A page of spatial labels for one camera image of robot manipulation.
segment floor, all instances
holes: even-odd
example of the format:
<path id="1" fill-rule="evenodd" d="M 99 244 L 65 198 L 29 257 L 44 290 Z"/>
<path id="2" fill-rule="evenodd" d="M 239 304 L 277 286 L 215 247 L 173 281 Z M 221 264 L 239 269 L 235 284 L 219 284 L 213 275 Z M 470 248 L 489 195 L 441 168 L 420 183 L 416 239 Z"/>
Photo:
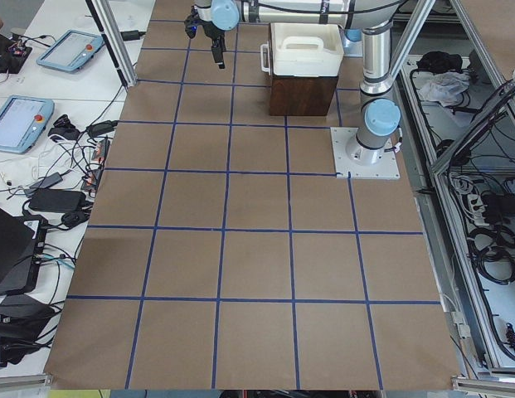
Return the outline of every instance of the floor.
<path id="1" fill-rule="evenodd" d="M 46 371 L 56 388 L 443 390 L 459 373 L 402 159 L 338 180 L 327 118 L 270 117 L 266 25 L 218 70 L 158 0 Z"/>

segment black cable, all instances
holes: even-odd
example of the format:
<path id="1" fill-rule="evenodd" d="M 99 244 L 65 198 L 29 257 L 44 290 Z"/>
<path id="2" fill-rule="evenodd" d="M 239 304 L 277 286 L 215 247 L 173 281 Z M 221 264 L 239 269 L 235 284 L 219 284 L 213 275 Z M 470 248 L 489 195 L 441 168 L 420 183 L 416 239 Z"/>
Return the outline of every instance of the black cable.
<path id="1" fill-rule="evenodd" d="M 34 41 L 35 43 L 41 44 L 42 46 L 50 47 L 51 46 L 50 44 L 47 44 L 47 43 L 44 43 L 43 41 L 37 40 L 37 39 L 47 39 L 47 37 L 50 37 L 52 40 L 54 40 L 56 42 L 56 39 L 53 35 L 41 35 L 41 36 L 37 36 L 37 37 L 29 37 L 29 36 L 24 36 L 24 35 L 19 35 L 19 36 L 26 39 L 23 42 L 24 46 L 27 44 L 28 41 Z"/>
<path id="2" fill-rule="evenodd" d="M 93 124 L 95 124 L 100 118 L 102 118 L 104 116 L 104 114 L 106 113 L 106 111 L 109 109 L 109 107 L 115 102 L 115 100 L 117 99 L 117 97 L 119 96 L 119 94 L 121 93 L 121 90 L 124 88 L 123 85 L 121 85 L 119 87 L 119 89 L 117 90 L 117 93 L 115 94 L 114 98 L 112 98 L 112 100 L 109 102 L 108 105 L 106 105 L 106 107 L 104 108 L 104 110 L 102 112 L 100 112 L 99 116 L 97 117 L 97 119 L 93 120 L 90 124 L 88 124 L 86 127 L 85 127 L 85 130 L 82 132 L 82 133 L 85 133 L 85 131 L 90 127 L 92 126 Z"/>
<path id="3" fill-rule="evenodd" d="M 508 278 L 498 279 L 492 276 L 486 269 L 486 263 L 491 263 L 492 258 L 499 255 L 500 259 L 508 259 L 511 269 L 511 274 Z M 485 247 L 479 251 L 476 256 L 476 269 L 485 279 L 493 282 L 494 284 L 506 285 L 515 282 L 515 259 L 508 253 L 507 250 L 500 246 Z"/>
<path id="4" fill-rule="evenodd" d="M 386 6 L 380 6 L 380 7 L 374 7 L 374 8 L 369 8 L 367 10 L 355 10 L 355 11 L 329 11 L 327 12 L 328 15 L 355 15 L 355 14 L 366 14 L 366 13 L 369 13 L 369 12 L 375 12 L 375 11 L 381 11 L 381 10 L 384 10 L 386 8 L 391 8 L 393 6 L 396 6 L 396 5 L 399 5 L 399 4 L 404 4 L 405 2 L 407 2 L 408 0 L 398 0 L 396 2 L 391 2 L 389 4 L 387 4 Z M 281 11 L 281 12 L 291 12 L 291 13 L 295 13 L 295 14 L 311 14 L 311 15 L 321 15 L 320 11 L 310 11 L 310 10 L 294 10 L 292 8 L 284 8 L 284 7 L 277 7 L 277 6 L 272 6 L 272 5 L 269 5 L 269 4 L 263 4 L 262 2 L 259 2 L 259 7 L 263 7 L 263 8 L 269 8 L 270 10 L 276 10 L 276 11 Z"/>
<path id="5" fill-rule="evenodd" d="M 495 339 L 495 342 L 497 343 L 498 347 L 500 348 L 500 351 L 502 351 L 508 358 L 515 361 L 515 355 L 504 346 L 503 340 L 498 335 L 497 326 L 495 325 L 495 321 L 494 321 L 493 311 L 491 310 L 491 306 L 489 305 L 489 300 L 483 289 L 482 281 L 480 280 L 479 274 L 477 272 L 474 272 L 474 277 L 479 286 L 480 297 L 483 301 L 484 307 L 486 309 L 486 313 L 488 315 L 489 326 L 491 328 L 491 331 L 493 332 L 493 338 Z"/>
<path id="6" fill-rule="evenodd" d="M 506 133 L 504 133 L 496 124 L 493 126 L 494 129 L 496 129 L 501 135 L 503 135 L 505 138 L 513 141 L 515 143 L 515 138 L 510 137 Z"/>
<path id="7" fill-rule="evenodd" d="M 78 242 L 78 245 L 76 246 L 76 249 L 75 249 L 75 253 L 73 254 L 73 256 L 78 259 L 78 254 L 79 254 L 79 250 L 80 250 L 80 247 L 82 246 L 82 242 L 84 241 L 84 236 L 82 236 L 80 238 L 80 242 Z"/>
<path id="8" fill-rule="evenodd" d="M 53 248 L 53 249 L 55 249 L 55 250 L 60 251 L 61 253 L 63 253 L 63 254 L 66 256 L 66 257 L 65 257 L 66 259 L 71 260 L 71 261 L 73 262 L 73 264 L 75 264 L 75 265 L 76 265 L 76 258 L 75 258 L 75 257 L 73 257 L 73 256 L 71 256 L 71 255 L 70 255 L 69 253 L 67 253 L 65 250 L 61 249 L 61 248 L 60 248 L 60 247 L 58 247 L 58 246 L 51 245 L 50 243 L 45 243 L 45 246 L 49 246 L 49 247 L 51 247 L 51 248 Z"/>
<path id="9" fill-rule="evenodd" d="M 450 339 L 453 341 L 454 345 L 459 349 L 459 351 L 462 353 L 462 358 L 464 359 L 464 361 L 467 362 L 467 364 L 469 365 L 469 368 L 471 369 L 471 372 L 473 373 L 474 375 L 474 378 L 475 379 L 478 379 L 479 378 L 479 375 L 477 374 L 477 372 L 474 370 L 473 366 L 471 365 L 471 362 L 469 361 L 469 359 L 467 359 L 467 356 L 465 355 L 464 353 L 464 350 L 462 350 L 462 347 L 459 346 L 459 344 L 456 342 L 456 340 L 454 340 L 454 337 L 450 336 Z"/>

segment cable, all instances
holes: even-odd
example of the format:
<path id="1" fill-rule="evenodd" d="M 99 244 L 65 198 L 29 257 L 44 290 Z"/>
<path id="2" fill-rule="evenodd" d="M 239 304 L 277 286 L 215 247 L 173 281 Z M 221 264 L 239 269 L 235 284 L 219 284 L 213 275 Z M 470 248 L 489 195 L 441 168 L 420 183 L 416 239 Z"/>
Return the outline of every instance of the cable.
<path id="1" fill-rule="evenodd" d="M 50 37 L 52 40 L 54 40 L 56 42 L 55 37 L 52 36 L 52 35 L 41 35 L 41 36 L 38 36 L 38 37 L 28 37 L 28 36 L 24 36 L 24 35 L 19 35 L 19 36 L 26 39 L 23 42 L 24 46 L 27 44 L 28 41 L 34 41 L 35 43 L 41 44 L 42 46 L 50 47 L 51 46 L 50 44 L 47 44 L 47 43 L 44 43 L 43 41 L 37 40 L 37 39 L 47 39 L 47 37 Z"/>
<path id="2" fill-rule="evenodd" d="M 493 312 L 491 310 L 491 306 L 489 305 L 489 300 L 488 300 L 488 297 L 486 296 L 485 294 L 485 291 L 483 289 L 483 285 L 482 285 L 482 281 L 480 280 L 480 277 L 478 275 L 478 273 L 474 273 L 474 277 L 476 278 L 476 282 L 479 286 L 479 293 L 480 293 L 480 297 L 482 298 L 482 301 L 483 301 L 483 304 L 484 304 L 484 307 L 486 309 L 486 313 L 488 315 L 488 321 L 489 321 L 489 326 L 491 328 L 491 331 L 493 333 L 493 338 L 495 339 L 495 342 L 497 343 L 498 347 L 500 348 L 500 351 L 502 351 L 508 358 L 512 359 L 513 361 L 515 361 L 515 355 L 513 355 L 505 346 L 504 346 L 504 342 L 503 340 L 500 338 L 500 336 L 498 335 L 498 330 L 497 330 L 497 326 L 495 325 L 495 321 L 494 321 L 494 318 L 493 318 Z"/>
<path id="3" fill-rule="evenodd" d="M 60 247 L 58 246 L 54 246 L 54 245 L 51 245 L 50 243 L 45 243 L 45 246 L 49 246 L 55 250 L 58 250 L 60 251 L 61 253 L 63 253 L 67 259 L 69 259 L 74 265 L 76 265 L 76 258 L 71 256 L 69 253 L 67 253 L 65 250 L 61 249 Z"/>
<path id="4" fill-rule="evenodd" d="M 454 337 L 450 336 L 450 339 L 453 341 L 454 345 L 459 349 L 459 351 L 461 352 L 462 354 L 462 358 L 464 359 L 465 362 L 467 362 L 467 364 L 469 365 L 469 369 L 471 369 L 471 372 L 473 373 L 474 375 L 474 378 L 475 379 L 478 379 L 479 378 L 479 375 L 477 374 L 477 372 L 474 370 L 473 368 L 473 365 L 471 365 L 471 362 L 469 361 L 469 359 L 467 359 L 467 356 L 465 355 L 464 353 L 464 350 L 462 349 L 462 347 L 459 346 L 459 344 L 456 342 L 456 340 L 454 340 Z"/>
<path id="5" fill-rule="evenodd" d="M 511 274 L 508 278 L 499 279 L 492 276 L 486 269 L 486 263 L 491 263 L 492 259 L 497 259 L 494 257 L 495 255 L 499 255 L 500 259 L 507 259 L 510 264 Z M 501 285 L 507 285 L 515 282 L 515 259 L 508 253 L 507 250 L 503 249 L 500 246 L 488 246 L 483 248 L 476 256 L 476 269 L 485 279 Z"/>
<path id="6" fill-rule="evenodd" d="M 52 296 L 51 296 L 51 299 L 49 300 L 49 303 L 52 303 L 52 300 L 55 299 L 56 297 L 56 292 L 58 292 L 58 285 L 60 284 L 60 263 L 58 263 L 58 261 L 56 262 L 56 265 L 57 265 L 57 269 L 58 269 L 58 277 L 56 278 L 56 285 L 55 285 L 55 290 L 52 292 Z"/>
<path id="7" fill-rule="evenodd" d="M 386 8 L 391 8 L 391 7 L 394 7 L 394 6 L 397 6 L 397 5 L 400 5 L 400 4 L 404 4 L 405 2 L 407 2 L 408 0 L 398 0 L 396 2 L 391 2 L 389 4 L 387 4 L 386 6 L 380 6 L 380 7 L 374 7 L 374 8 L 369 8 L 367 10 L 357 10 L 357 11 L 329 11 L 327 12 L 328 15 L 355 15 L 355 14 L 366 14 L 366 13 L 369 13 L 369 12 L 375 12 L 375 11 L 381 11 L 381 10 L 384 10 Z M 275 10 L 275 11 L 281 11 L 281 12 L 291 12 L 291 13 L 294 13 L 294 14 L 311 14 L 311 15 L 321 15 L 321 12 L 320 11 L 309 11 L 309 10 L 294 10 L 292 8 L 284 8 L 284 7 L 277 7 L 277 6 L 272 6 L 272 5 L 269 5 L 269 4 L 263 4 L 261 2 L 259 2 L 259 7 L 263 7 L 263 8 L 269 8 L 270 10 Z"/>
<path id="8" fill-rule="evenodd" d="M 106 107 L 104 108 L 104 110 L 102 112 L 100 112 L 99 116 L 97 117 L 97 119 L 93 120 L 90 124 L 88 124 L 85 128 L 85 130 L 82 132 L 82 133 L 85 133 L 85 131 L 90 127 L 92 126 L 93 124 L 95 124 L 100 118 L 102 118 L 104 116 L 104 114 L 106 113 L 106 111 L 109 109 L 109 107 L 115 102 L 115 100 L 117 99 L 117 97 L 119 96 L 119 94 L 121 93 L 121 90 L 124 88 L 123 85 L 121 85 L 119 87 L 119 89 L 117 90 L 117 93 L 115 94 L 114 98 L 111 99 L 111 101 L 109 102 L 108 105 L 106 105 Z"/>

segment connector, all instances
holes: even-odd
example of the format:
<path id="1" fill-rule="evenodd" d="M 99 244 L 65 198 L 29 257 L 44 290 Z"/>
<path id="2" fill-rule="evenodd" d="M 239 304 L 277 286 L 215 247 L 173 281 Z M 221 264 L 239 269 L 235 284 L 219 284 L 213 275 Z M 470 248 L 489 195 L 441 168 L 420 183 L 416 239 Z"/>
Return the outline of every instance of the connector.
<path id="1" fill-rule="evenodd" d="M 147 32 L 140 32 L 140 31 L 124 31 L 121 32 L 121 37 L 123 37 L 124 41 L 132 41 L 132 40 L 139 40 L 141 37 L 143 37 Z"/>
<path id="2" fill-rule="evenodd" d="M 97 192 L 101 178 L 102 168 L 94 170 L 88 177 L 84 178 L 84 182 L 82 183 L 82 188 L 80 190 L 85 192 Z"/>
<path id="3" fill-rule="evenodd" d="M 117 124 L 119 124 L 118 120 L 105 120 L 104 122 L 88 126 L 85 131 L 91 138 L 95 138 L 102 134 L 111 133 L 115 130 L 115 126 L 117 126 Z"/>
<path id="4" fill-rule="evenodd" d="M 91 160 L 97 162 L 98 164 L 104 164 L 106 161 L 106 157 L 108 156 L 109 151 L 109 139 L 104 137 L 102 141 L 97 143 L 97 146 L 93 152 L 93 157 Z"/>
<path id="5" fill-rule="evenodd" d="M 453 323 L 455 325 L 465 323 L 464 315 L 460 311 L 453 311 L 452 313 L 450 313 L 450 317 L 453 319 Z"/>

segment wire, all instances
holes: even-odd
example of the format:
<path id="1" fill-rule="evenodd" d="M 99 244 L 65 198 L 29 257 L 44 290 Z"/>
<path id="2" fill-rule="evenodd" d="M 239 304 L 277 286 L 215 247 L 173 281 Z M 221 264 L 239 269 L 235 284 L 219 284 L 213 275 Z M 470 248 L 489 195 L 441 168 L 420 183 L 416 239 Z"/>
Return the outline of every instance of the wire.
<path id="1" fill-rule="evenodd" d="M 456 342 L 456 340 L 454 340 L 454 337 L 450 336 L 450 339 L 453 341 L 454 345 L 459 349 L 459 351 L 461 352 L 462 354 L 462 358 L 464 359 L 464 361 L 467 362 L 467 364 L 469 365 L 469 369 L 471 369 L 471 372 L 473 373 L 474 375 L 474 378 L 478 379 L 479 378 L 479 375 L 478 373 L 474 370 L 473 368 L 473 365 L 471 365 L 471 362 L 469 361 L 469 359 L 467 359 L 467 356 L 465 355 L 464 353 L 464 350 L 462 349 L 462 347 L 459 346 L 459 344 Z"/>
<path id="2" fill-rule="evenodd" d="M 117 90 L 117 93 L 115 93 L 115 96 L 114 98 L 111 99 L 111 101 L 109 102 L 108 105 L 106 105 L 106 107 L 104 108 L 104 110 L 102 112 L 100 112 L 99 116 L 97 117 L 97 119 L 93 120 L 90 124 L 88 124 L 85 128 L 85 130 L 82 132 L 82 133 L 85 133 L 85 131 L 91 127 L 93 124 L 95 124 L 100 118 L 102 118 L 104 116 L 104 114 L 106 113 L 106 111 L 109 109 L 109 107 L 115 102 L 115 100 L 117 99 L 117 97 L 119 97 L 119 94 L 121 93 L 121 90 L 124 88 L 123 85 L 121 85 L 119 87 L 119 89 Z"/>
<path id="3" fill-rule="evenodd" d="M 49 300 L 49 303 L 52 303 L 52 300 L 55 299 L 56 297 L 56 293 L 58 292 L 58 285 L 60 284 L 60 263 L 58 263 L 58 261 L 56 262 L 56 265 L 57 265 L 57 269 L 58 269 L 58 277 L 56 278 L 56 285 L 55 285 L 55 289 L 54 291 L 52 292 L 52 296 L 51 296 L 51 299 Z"/>
<path id="4" fill-rule="evenodd" d="M 7 77 L 5 77 L 3 80 L 1 80 L 1 81 L 0 81 L 0 84 L 1 84 L 1 83 L 4 83 L 5 81 L 7 81 L 9 77 L 10 77 L 10 71 L 9 71 L 9 70 L 7 70 Z"/>
<path id="5" fill-rule="evenodd" d="M 54 246 L 54 245 L 51 245 L 50 243 L 45 243 L 45 246 L 49 246 L 55 250 L 58 250 L 60 251 L 61 253 L 63 253 L 67 259 L 69 259 L 74 265 L 76 265 L 76 258 L 71 256 L 69 253 L 67 253 L 65 250 L 61 249 L 60 247 L 58 246 Z"/>
<path id="6" fill-rule="evenodd" d="M 369 8 L 367 10 L 357 10 L 357 11 L 329 11 L 327 12 L 328 15 L 355 15 L 355 14 L 366 14 L 366 13 L 369 13 L 369 12 L 375 12 L 375 11 L 381 11 L 381 10 L 384 10 L 386 8 L 391 8 L 391 7 L 394 7 L 394 6 L 397 6 L 397 5 L 402 5 L 404 4 L 405 2 L 407 2 L 408 0 L 398 0 L 396 2 L 391 2 L 385 6 L 380 6 L 380 7 L 374 7 L 374 8 Z M 277 6 L 272 6 L 272 5 L 269 5 L 269 4 L 263 4 L 262 2 L 259 2 L 259 7 L 263 7 L 263 8 L 269 8 L 270 10 L 275 10 L 275 11 L 281 11 L 281 12 L 291 12 L 291 13 L 295 13 L 295 14 L 311 14 L 311 15 L 321 15 L 321 12 L 320 11 L 309 11 L 309 10 L 294 10 L 292 8 L 284 8 L 284 7 L 277 7 Z"/>
<path id="7" fill-rule="evenodd" d="M 45 46 L 45 47 L 50 47 L 51 45 L 47 44 L 47 43 L 44 43 L 43 41 L 39 41 L 37 39 L 47 39 L 47 37 L 50 37 L 52 40 L 54 40 L 56 42 L 56 39 L 54 36 L 52 35 L 41 35 L 41 36 L 38 36 L 38 37 L 28 37 L 28 36 L 24 36 L 24 35 L 19 35 L 20 37 L 23 37 L 25 38 L 26 40 L 23 42 L 23 45 L 25 46 L 27 44 L 28 41 L 34 41 L 35 43 L 38 43 L 38 44 L 41 44 L 42 46 Z"/>

